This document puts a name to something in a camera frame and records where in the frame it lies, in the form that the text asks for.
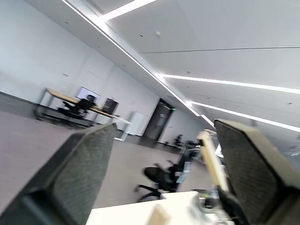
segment ceiling light strip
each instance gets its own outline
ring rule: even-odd
[[[256,116],[250,116],[250,115],[247,115],[247,114],[243,114],[243,113],[239,113],[239,112],[235,112],[235,111],[231,111],[231,110],[227,110],[227,109],[222,109],[222,108],[214,107],[214,106],[211,106],[211,105],[202,104],[202,103],[199,103],[199,102],[191,101],[189,103],[195,104],[195,105],[200,105],[200,106],[210,108],[210,109],[214,109],[214,110],[218,110],[218,111],[221,111],[221,112],[229,113],[229,114],[232,114],[232,115],[241,116],[241,117],[244,117],[244,118],[247,118],[247,119],[256,120],[256,121],[259,121],[259,122],[262,122],[262,123],[271,124],[271,125],[274,125],[274,126],[277,126],[277,127],[280,127],[280,128],[285,128],[285,129],[300,132],[299,127],[294,127],[294,126],[287,125],[287,124],[284,124],[284,123],[278,123],[278,122],[275,122],[275,121],[266,120],[266,119],[262,119],[262,118],[259,118],[259,117],[256,117]]]
[[[170,92],[175,98],[177,98],[186,108],[188,108],[196,116],[200,116],[192,107],[190,107],[184,100],[177,96],[170,88],[168,88],[164,83],[162,83],[156,76],[154,76],[148,69],[146,69],[141,63],[139,63],[135,58],[133,58],[125,49],[118,45],[110,36],[104,33],[96,24],[90,21],[86,16],[84,16],[77,8],[75,8],[67,0],[62,0],[67,6],[73,9],[80,17],[82,17],[86,22],[98,30],[104,37],[106,37],[110,42],[112,42],[117,48],[119,48],[123,53],[125,53],[133,62],[135,62],[140,68],[142,68],[146,73],[152,76],[160,85],[162,85],[168,92]]]
[[[199,82],[207,82],[207,83],[220,83],[220,84],[234,85],[234,86],[240,86],[240,87],[274,90],[274,91],[280,91],[280,92],[286,92],[286,93],[292,93],[292,94],[300,95],[300,90],[299,89],[294,89],[294,88],[284,88],[284,87],[269,86],[269,85],[263,85],[263,84],[255,84],[255,83],[221,81],[221,80],[212,80],[212,79],[205,79],[205,78],[198,78],[198,77],[177,76],[177,75],[168,75],[168,74],[161,74],[161,76],[167,77],[167,78],[188,80],[188,81],[199,81]]]
[[[124,6],[121,6],[121,7],[117,8],[117,9],[115,9],[115,10],[109,12],[109,13],[106,13],[106,14],[102,15],[99,19],[101,21],[106,22],[106,21],[109,21],[109,20],[111,20],[113,18],[116,18],[120,15],[131,12],[131,11],[137,9],[137,8],[148,5],[149,3],[152,3],[154,1],[156,1],[156,0],[135,0],[135,1],[132,1],[132,2],[130,2],[126,5],[124,5]]]
[[[205,121],[206,121],[206,122],[208,122],[208,123],[209,123],[209,125],[211,125],[213,128],[215,127],[215,126],[214,126],[214,123],[213,123],[213,122],[211,122],[211,120],[210,120],[210,119],[208,119],[208,118],[207,118],[207,117],[206,117],[204,114],[202,114],[201,116],[203,117],[203,119],[205,119]]]

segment wall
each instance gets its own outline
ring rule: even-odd
[[[144,114],[137,131],[138,135],[143,134],[159,100],[156,94],[22,0],[0,1],[0,21],[1,92],[37,102],[45,87],[75,96],[84,86],[101,95],[99,105],[106,98],[119,102],[115,113],[125,119],[133,111]],[[56,99],[51,107],[61,105]],[[98,117],[98,122],[107,120]],[[195,130],[198,132],[195,120],[177,111],[161,140],[171,140],[178,133],[192,139]]]
[[[171,115],[159,142],[169,142],[172,144],[174,138],[179,134],[183,135],[183,142],[186,140],[196,141],[196,136],[204,129],[205,127],[201,125],[200,122],[197,122],[190,114],[182,110],[177,110]]]

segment white ceiling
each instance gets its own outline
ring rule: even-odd
[[[178,100],[168,97],[171,94],[137,64],[72,10],[60,5],[61,0],[26,1],[120,67],[126,65],[123,70],[179,107]],[[107,13],[131,0],[82,1],[92,2],[100,13]],[[71,21],[68,26],[64,24],[66,19]],[[157,0],[108,24],[160,73],[299,88],[300,0]],[[300,127],[300,95],[165,80],[185,99]],[[196,108],[212,119],[253,125],[245,118]],[[295,142],[299,137],[297,132],[272,125],[255,125],[278,140]]]
[[[105,14],[133,0],[85,0],[91,3],[100,13]]]

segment dark door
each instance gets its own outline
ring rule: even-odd
[[[157,141],[163,132],[172,112],[173,107],[164,100],[160,99],[143,136]]]

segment wooden desk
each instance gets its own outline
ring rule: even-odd
[[[46,88],[45,91],[48,92],[50,95],[52,95],[54,98],[58,98],[58,99],[60,99],[60,100],[63,100],[63,101],[66,101],[66,102],[69,102],[69,103],[72,103],[72,104],[76,104],[76,103],[79,102],[79,100],[77,100],[76,98],[73,98],[73,97],[70,97],[70,96],[68,96],[68,95],[59,93],[58,91],[52,90],[52,89],[50,89],[50,88]],[[100,109],[100,108],[97,107],[97,106],[92,106],[89,110],[91,110],[91,111],[93,111],[93,112],[96,112],[96,113],[98,113],[98,114],[107,116],[107,117],[109,117],[109,118],[115,117],[114,115],[111,115],[111,114],[108,114],[108,113],[103,112],[102,109]]]
[[[42,101],[43,101],[43,99],[44,99],[44,97],[45,97],[45,95],[46,95],[47,92],[51,95],[51,97],[50,97],[50,99],[48,100],[48,102],[47,102],[47,104],[45,105],[45,107],[43,108],[42,112],[39,112],[38,109],[42,106],[42,105],[41,105],[41,104],[42,104]],[[68,95],[62,94],[62,93],[60,93],[60,92],[58,92],[58,91],[55,91],[55,90],[53,90],[53,89],[46,88],[46,89],[44,90],[44,92],[43,92],[43,94],[42,94],[40,100],[39,100],[39,103],[37,104],[37,106],[36,106],[36,108],[35,108],[35,114],[36,114],[38,120],[43,120],[43,118],[44,118],[45,116],[49,116],[49,117],[52,117],[52,118],[56,118],[56,117],[54,117],[54,116],[52,116],[52,115],[46,114],[47,109],[50,107],[50,105],[51,105],[51,103],[52,103],[52,101],[53,101],[54,98],[58,98],[58,99],[60,99],[60,100],[63,100],[63,101],[65,101],[65,102],[69,102],[69,103],[72,103],[72,104],[76,104],[76,103],[79,102],[79,100],[77,100],[76,98],[73,98],[73,97],[70,97],[70,96],[68,96]],[[115,116],[115,115],[111,115],[111,114],[108,114],[108,113],[103,112],[102,109],[100,109],[100,108],[97,107],[97,106],[93,106],[93,107],[91,107],[89,110],[96,113],[95,117],[94,117],[93,120],[92,120],[91,126],[92,126],[93,123],[96,121],[96,118],[97,118],[98,114],[103,115],[103,116],[106,116],[106,117],[109,117],[109,118],[111,118],[111,120],[117,119],[117,120],[119,120],[119,121],[121,121],[121,122],[123,122],[123,123],[131,124],[131,122],[129,122],[129,121],[123,119],[123,118],[120,118],[120,117],[117,117],[117,116]]]

